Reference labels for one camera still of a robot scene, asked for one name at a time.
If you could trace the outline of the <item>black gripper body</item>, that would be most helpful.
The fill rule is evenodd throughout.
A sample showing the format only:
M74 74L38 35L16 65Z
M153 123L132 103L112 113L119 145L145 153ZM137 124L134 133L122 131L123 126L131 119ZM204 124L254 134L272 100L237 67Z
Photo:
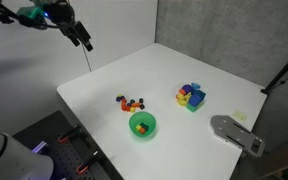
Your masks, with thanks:
M42 10L48 14L48 18L65 36L77 37L74 29L76 24L75 11L67 0L55 0L42 6Z

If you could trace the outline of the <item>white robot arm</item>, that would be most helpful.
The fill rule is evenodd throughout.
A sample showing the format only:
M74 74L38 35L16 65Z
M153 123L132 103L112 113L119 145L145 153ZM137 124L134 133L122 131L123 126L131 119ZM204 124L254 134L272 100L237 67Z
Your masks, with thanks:
M18 21L22 26L38 30L59 29L75 46L82 44L93 50L91 36L81 21L75 19L75 11L69 0L30 0L30 7L13 12L0 0L0 22ZM55 163L48 155L38 154L12 136L0 133L0 180L50 180Z

